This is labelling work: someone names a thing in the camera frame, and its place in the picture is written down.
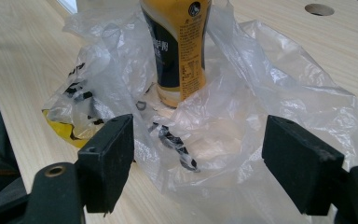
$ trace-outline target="plastic bag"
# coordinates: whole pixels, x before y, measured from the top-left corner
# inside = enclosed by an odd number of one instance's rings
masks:
[[[99,122],[132,113],[137,163],[161,193],[183,205],[188,222],[332,223],[334,211],[299,214],[269,172],[261,159],[266,120],[271,114],[299,123],[341,151],[349,170],[358,165],[356,97],[298,44],[259,21],[237,24],[230,3],[215,3],[205,45],[208,83],[176,109],[157,97],[154,52],[139,8],[119,22],[104,14],[86,29],[78,24],[90,12],[75,15],[76,25],[65,29],[78,35],[107,25],[91,35],[96,42],[79,53],[83,65],[46,104],[47,119],[72,125],[78,140],[90,138]],[[88,91],[92,97],[84,99]]]

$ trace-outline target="wrinkled plastic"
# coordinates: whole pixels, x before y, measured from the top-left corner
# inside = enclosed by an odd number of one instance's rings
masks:
[[[358,100],[297,43],[259,21],[237,24],[232,5],[220,5],[207,27],[207,85],[176,109],[158,99],[139,8],[119,22],[100,15],[84,30],[79,24],[89,12],[75,15],[76,25],[65,29],[93,42],[79,53],[77,65],[85,65],[46,103],[47,118],[90,138],[101,124],[87,117],[132,113],[137,163],[161,193],[183,205],[188,222],[333,223],[334,208],[328,217],[299,214],[269,172],[261,158],[267,115],[291,119],[341,151],[349,170],[358,165]],[[92,91],[91,103],[65,93],[81,81],[77,94]]]

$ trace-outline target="table surface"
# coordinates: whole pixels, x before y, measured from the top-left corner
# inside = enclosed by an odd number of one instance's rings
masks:
[[[238,21],[258,19],[294,39],[335,82],[358,97],[358,2],[319,0],[335,10],[315,16],[311,0],[232,0]],[[0,0],[0,109],[25,187],[59,161],[74,162],[76,148],[48,126],[43,103],[65,81],[82,42],[63,33],[65,12],[55,0]],[[115,211],[87,215],[88,223],[183,223],[179,205],[160,195],[133,164]]]

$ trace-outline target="yellow bottle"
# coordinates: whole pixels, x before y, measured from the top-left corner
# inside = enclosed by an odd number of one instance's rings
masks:
[[[203,45],[212,0],[141,0],[153,39],[158,96],[173,107],[205,85]]]

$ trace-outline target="hole in table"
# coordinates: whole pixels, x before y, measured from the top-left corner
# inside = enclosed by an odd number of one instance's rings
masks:
[[[315,16],[331,16],[334,14],[334,9],[322,4],[306,5],[305,10]]]

